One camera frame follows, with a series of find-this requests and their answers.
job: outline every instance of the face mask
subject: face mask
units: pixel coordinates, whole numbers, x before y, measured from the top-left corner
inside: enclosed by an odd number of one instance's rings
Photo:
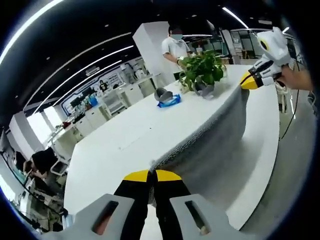
[[[174,40],[180,40],[180,39],[182,39],[183,35],[182,34],[172,34],[171,37]]]

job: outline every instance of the potted plant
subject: potted plant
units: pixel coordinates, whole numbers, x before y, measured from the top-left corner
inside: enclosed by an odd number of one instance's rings
[[[179,75],[179,82],[190,91],[203,97],[212,94],[215,82],[224,76],[221,59],[213,50],[200,55],[185,57],[180,60],[184,71]]]

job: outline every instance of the black ceiling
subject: black ceiling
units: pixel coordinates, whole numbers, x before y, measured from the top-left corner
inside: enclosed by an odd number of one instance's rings
[[[42,0],[2,0],[0,51],[19,27],[45,5]],[[108,41],[84,53],[58,71],[31,99],[41,102],[59,84],[91,62],[119,49],[134,45],[132,35],[141,23],[169,21],[179,23],[184,34],[209,34],[208,19],[215,27],[238,29],[243,26],[222,10],[228,7],[250,28],[270,28],[258,23],[280,18],[259,0],[64,0],[38,18],[18,38],[0,64],[0,116],[7,123],[21,111],[35,90],[59,67],[84,50]],[[136,47],[110,56],[96,66],[103,68],[118,60],[138,57]],[[62,96],[85,73],[72,78],[50,98]]]

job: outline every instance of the white table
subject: white table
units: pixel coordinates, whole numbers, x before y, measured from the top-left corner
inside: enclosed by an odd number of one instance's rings
[[[225,84],[225,91],[212,100],[204,100],[189,92],[182,96],[182,103],[157,108],[154,97],[148,96],[79,142],[69,166],[64,207],[70,214],[76,214],[102,195],[113,194],[127,174],[150,168],[151,164],[197,131],[225,103],[249,68],[249,65],[227,65],[227,79],[218,83],[222,87]],[[179,92],[177,83],[166,88],[174,93]],[[163,140],[166,134],[170,137]],[[238,172],[231,174],[232,166],[225,167],[227,170],[223,171],[228,173],[226,176],[229,179],[223,174],[215,179],[220,184],[216,184],[216,189],[221,192],[204,194],[214,204],[222,203],[230,224],[236,229],[248,220],[267,187],[276,158],[278,137],[279,113],[275,87],[252,91],[247,104],[243,144],[234,149],[235,158],[247,159],[251,168],[244,171],[247,162],[239,161],[244,165],[237,166],[246,173],[243,176]],[[223,183],[237,184],[237,177],[243,184],[237,186],[236,193],[231,194],[229,190],[224,194],[223,189],[228,186],[223,186]],[[162,239],[155,209],[152,206],[148,209],[141,239]]]

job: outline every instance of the white shirt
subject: white shirt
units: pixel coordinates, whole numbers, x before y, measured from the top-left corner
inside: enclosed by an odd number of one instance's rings
[[[162,54],[169,53],[175,58],[180,58],[188,57],[188,52],[191,52],[191,50],[186,44],[186,42],[182,39],[175,40],[172,37],[168,36],[165,40],[162,41]],[[173,73],[178,73],[182,71],[182,68],[178,64],[169,60],[168,62],[171,66],[171,70]]]

